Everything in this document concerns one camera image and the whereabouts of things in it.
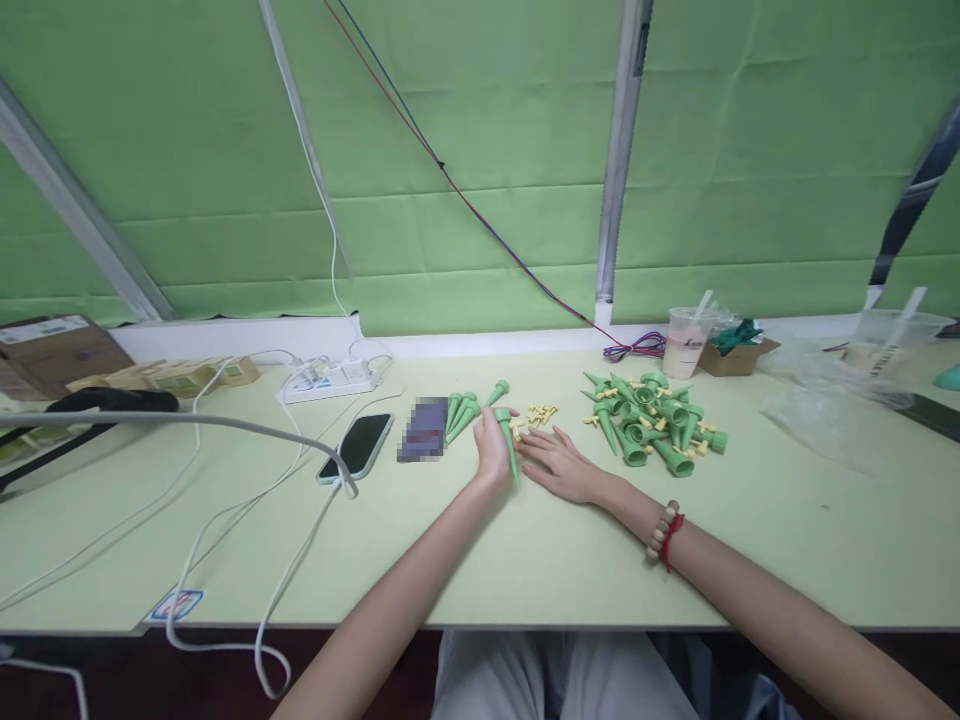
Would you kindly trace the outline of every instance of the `forearm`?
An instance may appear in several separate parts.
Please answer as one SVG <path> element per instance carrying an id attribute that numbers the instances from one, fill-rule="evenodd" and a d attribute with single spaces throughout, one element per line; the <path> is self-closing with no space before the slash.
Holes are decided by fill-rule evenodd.
<path id="1" fill-rule="evenodd" d="M 274 720 L 352 720 L 373 700 L 496 503 L 476 477 L 350 612 L 304 671 Z"/>
<path id="2" fill-rule="evenodd" d="M 596 503 L 646 543 L 663 507 L 622 478 Z M 956 715 L 849 626 L 690 522 L 670 541 L 670 564 L 731 624 L 840 718 Z"/>

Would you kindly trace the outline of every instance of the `white pants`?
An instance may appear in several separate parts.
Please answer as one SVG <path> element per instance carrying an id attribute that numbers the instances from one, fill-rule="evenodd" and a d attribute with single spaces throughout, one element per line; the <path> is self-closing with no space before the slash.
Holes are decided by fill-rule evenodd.
<path id="1" fill-rule="evenodd" d="M 447 631 L 433 720 L 695 720 L 645 633 Z"/>

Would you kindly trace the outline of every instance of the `leg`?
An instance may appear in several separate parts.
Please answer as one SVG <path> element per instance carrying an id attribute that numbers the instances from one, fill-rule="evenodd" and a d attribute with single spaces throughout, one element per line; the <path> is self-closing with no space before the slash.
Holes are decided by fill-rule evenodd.
<path id="1" fill-rule="evenodd" d="M 527 633 L 446 631 L 432 720 L 542 720 L 543 668 Z"/>
<path id="2" fill-rule="evenodd" d="M 696 720 L 645 633 L 575 633 L 561 720 Z"/>

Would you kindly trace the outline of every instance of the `gray hose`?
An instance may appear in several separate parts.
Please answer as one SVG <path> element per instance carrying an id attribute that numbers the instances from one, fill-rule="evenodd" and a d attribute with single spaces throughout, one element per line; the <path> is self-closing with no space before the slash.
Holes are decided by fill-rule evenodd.
<path id="1" fill-rule="evenodd" d="M 349 493 L 356 495 L 357 486 L 340 454 L 319 440 L 311 440 L 302 435 L 275 430 L 265 425 L 221 417 L 220 415 L 201 415 L 194 413 L 151 413 L 151 412 L 80 412 L 80 413 L 3 413 L 0 414 L 0 427 L 62 427 L 67 425 L 112 425 L 114 423 L 133 423 L 135 425 L 165 425 L 167 423 L 189 423 L 199 425 L 222 425 L 237 430 L 259 433 L 280 440 L 299 443 L 316 448 L 329 455 L 340 469 L 343 482 L 349 486 Z"/>

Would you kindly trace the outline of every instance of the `hand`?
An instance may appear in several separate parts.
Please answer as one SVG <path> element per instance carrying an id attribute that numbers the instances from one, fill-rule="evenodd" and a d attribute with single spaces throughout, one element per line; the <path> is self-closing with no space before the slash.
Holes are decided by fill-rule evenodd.
<path id="1" fill-rule="evenodd" d="M 498 482 L 503 480 L 506 485 L 513 474 L 507 439 L 493 416 L 493 408 L 483 408 L 481 412 L 480 419 L 473 425 L 473 439 L 477 442 L 477 454 L 480 456 L 477 476 Z M 510 414 L 517 417 L 520 413 L 511 408 Z"/>
<path id="2" fill-rule="evenodd" d="M 524 464 L 523 473 L 564 500 L 596 503 L 604 486 L 617 476 L 601 470 L 577 450 L 570 436 L 556 425 L 554 435 L 530 428 L 520 436 L 520 452 L 548 469 Z"/>

